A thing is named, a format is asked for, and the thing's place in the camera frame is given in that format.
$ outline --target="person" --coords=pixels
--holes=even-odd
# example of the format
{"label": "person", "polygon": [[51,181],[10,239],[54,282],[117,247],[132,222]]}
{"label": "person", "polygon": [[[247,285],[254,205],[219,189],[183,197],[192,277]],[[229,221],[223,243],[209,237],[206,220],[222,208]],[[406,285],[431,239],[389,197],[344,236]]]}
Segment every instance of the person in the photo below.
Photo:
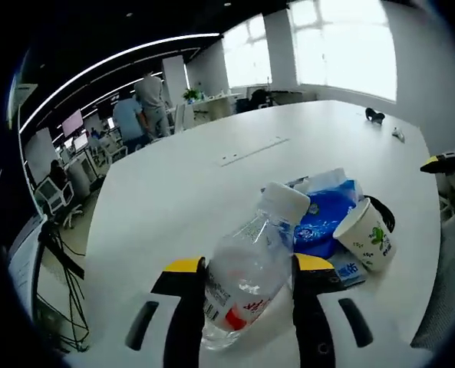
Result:
{"label": "person", "polygon": [[150,142],[149,126],[142,107],[130,97],[128,91],[121,90],[118,98],[119,101],[113,109],[113,120],[120,127],[123,144],[128,148],[128,153],[132,153],[138,146],[142,148]]}
{"label": "person", "polygon": [[169,120],[162,96],[163,82],[151,74],[152,72],[146,73],[143,80],[136,82],[134,90],[142,104],[153,137],[157,138],[157,124],[163,136],[170,136]]}
{"label": "person", "polygon": [[68,177],[65,171],[62,169],[60,166],[60,163],[56,159],[51,161],[50,164],[50,179],[51,181],[59,188],[62,190],[65,187],[65,184],[67,184]]}
{"label": "person", "polygon": [[91,128],[91,135],[96,138],[97,140],[99,140],[99,133],[97,132],[97,130],[95,130],[94,127]]}

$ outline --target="ceiling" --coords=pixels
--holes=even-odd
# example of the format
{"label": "ceiling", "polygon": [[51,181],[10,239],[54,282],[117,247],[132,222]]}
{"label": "ceiling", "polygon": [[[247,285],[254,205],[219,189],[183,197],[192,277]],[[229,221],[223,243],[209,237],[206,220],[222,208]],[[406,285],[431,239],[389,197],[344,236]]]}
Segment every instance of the ceiling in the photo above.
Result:
{"label": "ceiling", "polygon": [[[21,107],[21,124],[63,83],[98,61],[164,38],[210,32],[222,34],[261,12],[268,14],[284,8],[287,1],[229,0],[231,5],[225,6],[226,2],[61,2],[45,16],[24,59],[21,83],[38,87]],[[61,133],[58,126],[77,109],[140,78],[146,69],[160,71],[162,58],[182,54],[187,62],[219,39],[195,38],[158,44],[97,67],[46,104],[24,130],[23,141],[43,127],[49,127],[51,136],[56,138]],[[89,106],[82,113],[85,115],[92,110],[93,106]]]}

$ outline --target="white bottle cap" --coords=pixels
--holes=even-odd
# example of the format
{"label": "white bottle cap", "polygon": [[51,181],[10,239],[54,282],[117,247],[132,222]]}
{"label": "white bottle cap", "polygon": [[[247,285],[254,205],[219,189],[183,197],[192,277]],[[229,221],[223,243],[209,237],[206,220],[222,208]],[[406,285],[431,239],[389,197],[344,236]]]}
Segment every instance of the white bottle cap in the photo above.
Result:
{"label": "white bottle cap", "polygon": [[262,194],[258,208],[297,225],[310,204],[311,199],[305,194],[283,184],[270,182]]}

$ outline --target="plastic water bottle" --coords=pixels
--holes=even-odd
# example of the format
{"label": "plastic water bottle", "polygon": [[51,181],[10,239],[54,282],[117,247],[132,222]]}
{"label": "plastic water bottle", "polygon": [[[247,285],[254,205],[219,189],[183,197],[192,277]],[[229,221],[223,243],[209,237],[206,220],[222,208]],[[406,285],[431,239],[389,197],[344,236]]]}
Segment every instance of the plastic water bottle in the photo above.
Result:
{"label": "plastic water bottle", "polygon": [[231,345],[266,309],[292,270],[294,227],[310,199],[269,183],[255,218],[222,238],[208,264],[203,344]]}

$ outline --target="paper cup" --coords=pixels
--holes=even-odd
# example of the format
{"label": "paper cup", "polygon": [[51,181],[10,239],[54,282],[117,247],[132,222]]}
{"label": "paper cup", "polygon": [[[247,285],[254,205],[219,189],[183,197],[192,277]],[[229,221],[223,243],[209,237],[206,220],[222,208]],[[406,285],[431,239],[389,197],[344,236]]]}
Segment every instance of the paper cup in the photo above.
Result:
{"label": "paper cup", "polygon": [[343,218],[333,238],[372,271],[384,269],[396,253],[389,230],[369,198],[359,202]]}

